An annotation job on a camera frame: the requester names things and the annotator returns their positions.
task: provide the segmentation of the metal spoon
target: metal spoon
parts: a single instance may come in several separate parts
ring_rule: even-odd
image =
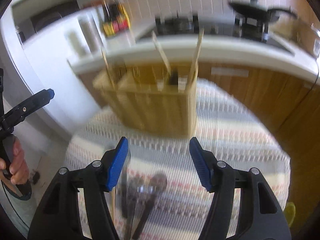
[[[133,236],[132,236],[133,240],[137,240],[139,238],[139,236],[142,233],[142,230],[148,220],[148,217],[149,217],[149,215],[150,215],[150,213],[156,203],[157,196],[161,195],[161,193],[163,193],[165,191],[166,187],[167,187],[167,176],[162,173],[156,174],[150,180],[149,192],[151,193],[151,196],[150,196],[149,200],[146,202],[146,206],[145,206],[145,209],[142,213],[142,216],[140,218],[138,226],[137,226],[135,232],[133,233]]]
[[[141,177],[133,178],[129,183],[129,192],[128,192],[128,209],[127,209],[127,223],[124,231],[124,240],[131,239],[132,223],[134,218],[134,212],[136,209],[136,202],[138,193],[143,193],[144,191],[144,180]]]

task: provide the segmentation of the finger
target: finger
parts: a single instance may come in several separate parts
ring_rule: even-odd
[[[17,173],[11,177],[11,183],[14,185],[17,184],[17,182],[23,178],[27,169],[28,169],[28,166],[26,161],[24,160],[20,169],[17,171]]]
[[[12,147],[13,155],[17,156],[21,150],[22,150],[21,143],[18,138],[15,138],[13,147]]]
[[[6,168],[5,161],[0,158],[0,170],[4,170]]]
[[[13,157],[12,163],[10,165],[10,173],[12,175],[20,169],[22,162],[24,161],[24,150],[21,150],[17,156]]]
[[[26,169],[25,173],[23,174],[22,178],[17,182],[17,184],[25,184],[29,179],[29,169]]]

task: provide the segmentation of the striped tablecloth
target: striped tablecloth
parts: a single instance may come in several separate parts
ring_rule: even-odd
[[[290,158],[259,120],[214,83],[201,79],[197,82],[196,111],[195,136],[202,147],[235,169],[260,169],[284,208],[290,182]],[[65,166],[70,170],[86,167],[100,159],[106,150],[113,149],[121,136],[127,137],[131,150],[128,180],[139,175],[148,185],[150,178],[159,172],[168,180],[140,239],[198,239],[213,194],[207,193],[200,184],[187,139],[155,137],[129,129],[106,107],[73,136]],[[236,230],[239,200],[237,189],[228,236]],[[79,206],[84,235],[90,236],[83,195],[79,197]],[[116,194],[115,226],[123,239],[125,219],[121,216],[119,194]]]

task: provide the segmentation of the pot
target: pot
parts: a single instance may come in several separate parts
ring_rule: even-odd
[[[294,13],[290,8],[281,7],[269,7],[260,6],[259,0],[250,0],[250,2],[241,1],[228,1],[231,8],[237,13],[247,18],[252,18],[263,23],[273,23],[279,20],[279,12],[287,13],[294,18],[297,18],[297,14]]]
[[[320,31],[313,24],[310,25],[299,20],[297,42],[306,52],[314,58],[320,55]]]

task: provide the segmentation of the kitchen counter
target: kitchen counter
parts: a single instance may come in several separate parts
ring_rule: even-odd
[[[155,50],[151,39],[136,39],[146,33],[154,25],[154,19],[145,20],[132,26],[131,30],[117,37],[106,39],[105,53],[112,62],[159,60],[161,57]],[[289,49],[291,53],[255,41],[226,36],[209,36],[203,38],[199,60],[224,63],[247,64],[260,68],[290,74],[303,80],[315,82],[318,66],[314,58],[293,42],[278,35],[271,36]],[[167,57],[171,61],[191,60],[196,47],[196,35],[177,35],[158,38]],[[101,69],[104,65],[101,52],[90,54],[82,59],[69,59],[75,74],[83,74]]]

